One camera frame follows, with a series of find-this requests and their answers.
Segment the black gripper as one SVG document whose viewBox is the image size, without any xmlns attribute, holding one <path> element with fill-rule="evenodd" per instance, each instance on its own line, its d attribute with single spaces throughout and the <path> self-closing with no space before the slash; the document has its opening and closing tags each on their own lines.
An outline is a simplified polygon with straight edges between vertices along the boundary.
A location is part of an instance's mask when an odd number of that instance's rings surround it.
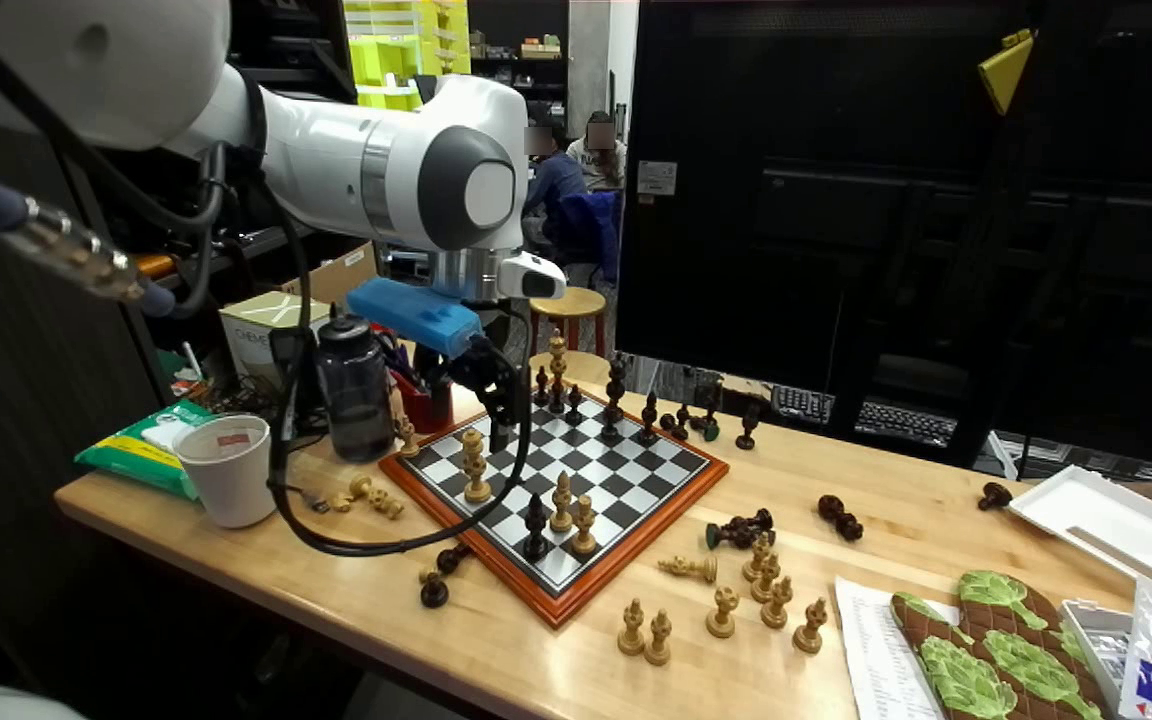
<svg viewBox="0 0 1152 720">
<path fill-rule="evenodd" d="M 487 335 L 470 335 L 460 354 L 435 352 L 426 380 L 467 388 L 496 424 L 525 416 L 525 370 Z"/>
</svg>

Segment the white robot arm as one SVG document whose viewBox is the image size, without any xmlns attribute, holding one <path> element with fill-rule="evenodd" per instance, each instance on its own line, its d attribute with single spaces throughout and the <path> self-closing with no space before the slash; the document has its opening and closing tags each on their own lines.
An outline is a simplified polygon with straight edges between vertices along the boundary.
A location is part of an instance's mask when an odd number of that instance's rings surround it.
<svg viewBox="0 0 1152 720">
<path fill-rule="evenodd" d="M 219 221 L 223 183 L 171 206 L 115 161 L 248 151 L 293 221 L 426 251 L 432 283 L 372 279 L 349 308 L 439 352 L 496 420 L 526 411 L 525 370 L 474 325 L 490 299 L 563 288 L 563 272 L 525 247 L 515 86 L 448 77 L 415 113 L 302 100 L 230 61 L 230 0 L 0 0 L 0 126 L 60 145 L 127 213 L 190 236 Z"/>
</svg>

